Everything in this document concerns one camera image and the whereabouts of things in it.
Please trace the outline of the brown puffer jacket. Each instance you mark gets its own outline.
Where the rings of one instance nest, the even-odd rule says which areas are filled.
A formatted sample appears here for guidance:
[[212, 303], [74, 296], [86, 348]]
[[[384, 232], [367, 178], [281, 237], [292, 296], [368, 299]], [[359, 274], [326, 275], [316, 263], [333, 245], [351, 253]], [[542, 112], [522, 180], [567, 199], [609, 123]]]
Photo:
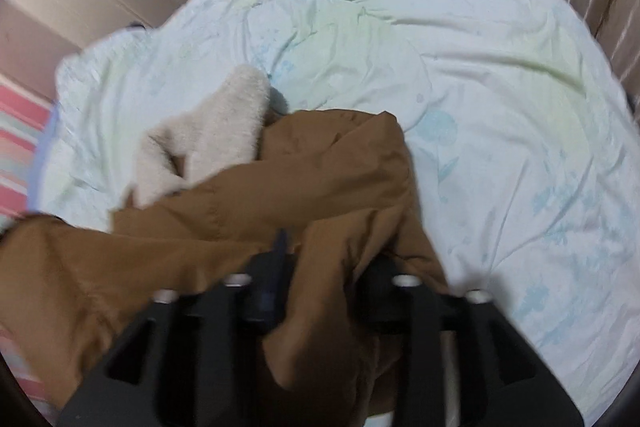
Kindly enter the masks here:
[[155, 291], [198, 294], [288, 232], [295, 271], [283, 323], [264, 342], [276, 382], [341, 426], [394, 405], [395, 339], [367, 334], [347, 291], [376, 255], [444, 291], [396, 118], [296, 112], [266, 127], [256, 160], [151, 205], [118, 210], [109, 232], [51, 215], [1, 237], [1, 323], [54, 407]]

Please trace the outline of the pale floral duvet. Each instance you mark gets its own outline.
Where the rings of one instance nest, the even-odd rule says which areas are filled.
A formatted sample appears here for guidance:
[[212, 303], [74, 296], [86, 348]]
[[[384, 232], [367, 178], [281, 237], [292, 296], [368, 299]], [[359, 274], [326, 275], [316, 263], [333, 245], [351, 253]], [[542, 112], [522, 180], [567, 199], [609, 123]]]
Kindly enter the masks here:
[[106, 230], [143, 132], [263, 70], [282, 113], [393, 114], [455, 291], [492, 291], [603, 418], [639, 361], [639, 131], [564, 0], [188, 0], [55, 74], [32, 207]]

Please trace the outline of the light blue bed sheet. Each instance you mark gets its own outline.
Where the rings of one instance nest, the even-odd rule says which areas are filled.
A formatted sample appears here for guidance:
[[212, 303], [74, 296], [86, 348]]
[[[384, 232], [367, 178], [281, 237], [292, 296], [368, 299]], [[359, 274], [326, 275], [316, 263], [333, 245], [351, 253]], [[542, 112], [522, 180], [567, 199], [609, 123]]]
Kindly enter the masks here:
[[47, 124], [37, 143], [35, 156], [27, 176], [26, 208], [37, 210], [39, 205], [40, 188], [42, 187], [44, 167], [47, 165], [49, 150], [54, 141], [56, 126], [58, 125], [58, 102], [52, 105]]

